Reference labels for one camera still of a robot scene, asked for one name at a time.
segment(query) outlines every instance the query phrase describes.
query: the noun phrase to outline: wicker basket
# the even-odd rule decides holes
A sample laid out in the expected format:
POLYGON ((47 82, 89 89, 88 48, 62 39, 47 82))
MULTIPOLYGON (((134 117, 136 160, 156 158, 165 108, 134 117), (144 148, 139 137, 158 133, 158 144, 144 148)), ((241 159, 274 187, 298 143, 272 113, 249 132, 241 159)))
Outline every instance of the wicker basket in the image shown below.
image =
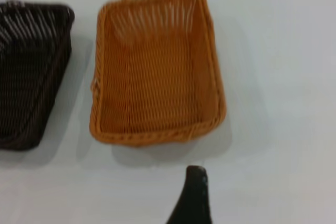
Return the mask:
POLYGON ((186 142, 225 117, 206 0, 119 0, 97 24, 90 131, 104 143, 186 142))
POLYGON ((0 4, 0 148, 39 144, 71 53, 74 17, 64 5, 0 4))

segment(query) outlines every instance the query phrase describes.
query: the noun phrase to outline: rectangular basket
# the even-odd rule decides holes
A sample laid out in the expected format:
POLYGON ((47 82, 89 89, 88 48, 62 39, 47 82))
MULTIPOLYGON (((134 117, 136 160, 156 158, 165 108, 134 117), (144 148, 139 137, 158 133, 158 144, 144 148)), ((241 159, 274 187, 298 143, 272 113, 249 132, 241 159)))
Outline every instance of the rectangular basket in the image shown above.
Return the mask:
POLYGON ((0 4, 0 148, 37 146, 70 53, 65 5, 0 4))
POLYGON ((119 0, 98 16, 91 134, 104 143, 186 142, 226 105, 206 0, 119 0))

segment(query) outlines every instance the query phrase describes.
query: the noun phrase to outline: brown wicker basket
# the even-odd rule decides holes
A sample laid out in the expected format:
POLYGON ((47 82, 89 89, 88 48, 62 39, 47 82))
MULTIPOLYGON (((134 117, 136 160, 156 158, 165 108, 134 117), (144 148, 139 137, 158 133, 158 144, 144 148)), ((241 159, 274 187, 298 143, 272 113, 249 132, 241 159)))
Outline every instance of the brown wicker basket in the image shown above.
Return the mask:
POLYGON ((90 131, 104 143, 186 142, 226 105, 206 0, 119 0, 97 24, 90 131))
POLYGON ((0 4, 0 148, 39 144, 70 57, 74 17, 64 5, 0 4))

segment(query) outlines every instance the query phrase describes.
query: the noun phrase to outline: dark brown basket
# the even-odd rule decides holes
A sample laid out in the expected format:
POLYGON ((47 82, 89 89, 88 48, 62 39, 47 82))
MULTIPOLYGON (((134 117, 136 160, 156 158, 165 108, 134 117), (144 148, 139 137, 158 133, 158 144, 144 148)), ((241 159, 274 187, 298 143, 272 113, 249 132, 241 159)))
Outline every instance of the dark brown basket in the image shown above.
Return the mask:
POLYGON ((70 57, 74 18, 65 5, 0 4, 0 148, 39 144, 70 57))

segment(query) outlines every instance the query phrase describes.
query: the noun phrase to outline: basket rim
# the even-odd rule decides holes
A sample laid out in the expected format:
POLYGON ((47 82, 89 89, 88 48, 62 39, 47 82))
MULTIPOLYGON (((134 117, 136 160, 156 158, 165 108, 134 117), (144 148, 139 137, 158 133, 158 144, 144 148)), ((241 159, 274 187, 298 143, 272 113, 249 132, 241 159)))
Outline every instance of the basket rim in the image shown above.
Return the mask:
POLYGON ((216 116, 208 121, 201 121, 194 124, 189 124, 180 128, 172 128, 164 131, 149 131, 140 133, 113 133, 113 132, 103 132, 100 128, 101 111, 102 111, 102 98, 103 98, 103 88, 100 88, 100 84, 103 81, 104 72, 104 36, 105 36, 105 22, 106 17, 110 10, 118 11, 119 8, 129 7, 138 4, 153 3, 153 1, 162 0, 118 0, 107 2, 99 12, 97 21, 97 39, 96 39, 96 66, 93 78, 93 105, 90 117, 90 132, 91 134, 100 142, 111 143, 113 140, 123 140, 126 145, 139 146, 142 145, 142 139, 146 139, 146 145, 158 142, 174 142, 174 139, 179 139, 177 142, 181 142, 181 135, 185 136, 185 141, 191 139, 195 132, 197 135, 205 134, 211 129, 217 127, 220 122, 224 120, 226 114, 226 106, 224 99, 224 89, 222 85, 222 80, 220 77, 220 69, 218 66, 217 53, 215 48, 215 38, 214 38, 214 27, 213 22, 209 13, 206 0, 200 1, 200 7, 202 12, 202 19, 204 24, 204 31, 206 33, 206 43, 208 47, 208 55, 210 57, 210 72, 212 76, 212 82, 217 90, 216 99, 218 101, 218 107, 216 107, 216 116))
MULTIPOLYGON (((8 141, 14 141, 15 139, 19 138, 22 134, 25 133, 25 131, 27 130, 32 116, 34 113, 36 113, 37 110, 37 105, 40 104, 40 100, 42 99, 41 94, 43 93, 43 86, 45 85, 46 82, 46 78, 47 76, 50 74, 50 68, 52 66, 52 63, 59 57, 59 52, 61 47, 64 47, 66 41, 67 41, 67 36, 66 34, 68 32, 71 31, 73 22, 75 20, 75 13, 74 11, 65 4, 48 4, 48 3, 32 3, 32 2, 21 2, 24 5, 15 5, 15 6, 8 6, 8 3, 1 3, 0 7, 2 6, 8 6, 8 9, 10 8, 20 8, 20 9, 34 9, 34 8, 39 8, 39 9, 52 9, 52 10, 60 10, 62 9, 64 12, 68 12, 69 14, 69 18, 67 19, 67 22, 65 24, 63 24, 63 29, 61 30, 61 33, 58 34, 57 36, 57 42, 59 47, 56 49, 55 52, 52 52, 53 55, 55 55, 55 57, 52 57, 53 60, 51 60, 48 65, 46 66, 45 70, 43 73, 41 73, 42 77, 41 79, 43 79, 43 82, 39 84, 38 87, 36 87, 36 89, 38 89, 38 92, 36 94, 36 97, 34 98, 34 103, 32 108, 30 109, 29 112, 27 112, 28 116, 25 119, 24 122, 21 123, 20 127, 18 127, 18 131, 15 131, 14 133, 5 136, 5 137, 0 137, 0 144, 4 143, 4 142, 8 142, 8 141)), ((2 12, 0 13, 0 16, 5 16, 6 12, 2 12)))

